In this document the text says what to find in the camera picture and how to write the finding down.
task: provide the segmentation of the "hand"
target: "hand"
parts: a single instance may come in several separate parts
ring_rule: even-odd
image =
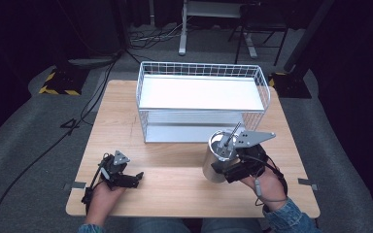
[[[116,205],[126,187],[114,187],[113,190],[102,182],[93,190],[92,201],[87,212],[85,224],[103,226],[108,214]]]
[[[271,160],[268,160],[268,164],[274,167]],[[265,167],[264,173],[257,179],[262,192],[262,196],[259,197],[259,200],[267,205],[270,211],[274,212],[286,204],[287,197],[284,193],[284,187],[278,180],[277,175],[275,175],[270,168]],[[254,177],[244,178],[241,182],[249,186],[252,190],[255,189]]]

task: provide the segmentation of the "wire shelf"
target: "wire shelf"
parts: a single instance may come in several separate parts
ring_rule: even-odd
[[[255,130],[270,92],[256,65],[142,62],[136,100],[146,143],[207,143],[238,122]]]

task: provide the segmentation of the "person's right hand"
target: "person's right hand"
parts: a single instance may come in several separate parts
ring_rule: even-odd
[[[268,164],[274,166],[271,160],[268,160]],[[259,200],[267,205],[270,211],[274,212],[286,204],[287,196],[284,193],[284,187],[270,168],[265,167],[264,173],[257,179],[262,193]],[[255,177],[244,178],[241,182],[252,190],[255,189]]]

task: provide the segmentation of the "sleeve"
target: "sleeve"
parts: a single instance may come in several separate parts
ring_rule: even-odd
[[[284,207],[275,212],[269,212],[268,207],[264,206],[263,214],[276,233],[321,232],[290,198]]]
[[[78,229],[78,233],[106,233],[105,229],[94,224],[83,224]]]

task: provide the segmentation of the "metal bracket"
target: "metal bracket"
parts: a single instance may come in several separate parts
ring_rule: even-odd
[[[264,133],[264,132],[255,132],[255,131],[242,131],[237,141],[235,142],[235,148],[250,148],[272,138],[275,138],[275,133]]]
[[[119,150],[115,151],[115,158],[114,158],[114,165],[115,166],[123,164],[123,163],[127,163],[129,161],[130,161],[130,159],[128,157],[126,157],[123,153],[121,153]]]
[[[320,190],[316,183],[311,183],[309,180],[298,178],[298,183],[302,185],[309,185],[314,191]]]
[[[85,189],[86,183],[80,183],[80,182],[73,182],[73,183],[66,183],[63,186],[64,191],[71,191],[72,189]]]

